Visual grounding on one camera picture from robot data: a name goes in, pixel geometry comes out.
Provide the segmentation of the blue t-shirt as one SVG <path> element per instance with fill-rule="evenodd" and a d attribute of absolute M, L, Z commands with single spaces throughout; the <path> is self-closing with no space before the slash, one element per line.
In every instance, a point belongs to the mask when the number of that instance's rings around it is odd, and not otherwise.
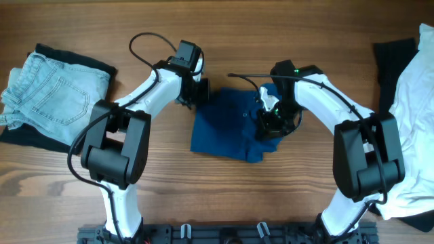
<path fill-rule="evenodd" d="M 281 138 L 257 140 L 256 112 L 262 105 L 254 90 L 223 87 L 197 107 L 191 151 L 259 163 L 277 150 Z"/>

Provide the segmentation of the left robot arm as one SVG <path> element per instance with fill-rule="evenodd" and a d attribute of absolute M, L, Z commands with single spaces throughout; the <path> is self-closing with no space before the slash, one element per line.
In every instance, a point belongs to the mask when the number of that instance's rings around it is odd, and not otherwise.
<path fill-rule="evenodd" d="M 175 56 L 156 63 L 131 94 L 94 105 L 81 133 L 81 165 L 89 171 L 88 183 L 102 192 L 107 220 L 102 226 L 79 229 L 78 243 L 143 243 L 136 183 L 148 157 L 151 120 L 174 100 L 192 107 L 208 98 L 203 65 L 201 48 L 181 41 Z"/>

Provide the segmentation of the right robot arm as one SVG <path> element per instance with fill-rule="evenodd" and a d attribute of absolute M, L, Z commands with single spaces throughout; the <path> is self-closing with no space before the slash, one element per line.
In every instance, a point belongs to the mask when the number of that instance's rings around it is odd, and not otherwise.
<path fill-rule="evenodd" d="M 314 243 L 338 243 L 358 234 L 358 223 L 373 205 L 384 205 L 405 167 L 395 117 L 375 113 L 335 88 L 315 65 L 296 68 L 278 62 L 267 75 L 277 88 L 259 88 L 256 138 L 290 135 L 303 110 L 311 111 L 334 137 L 332 171 L 337 190 L 307 232 Z"/>

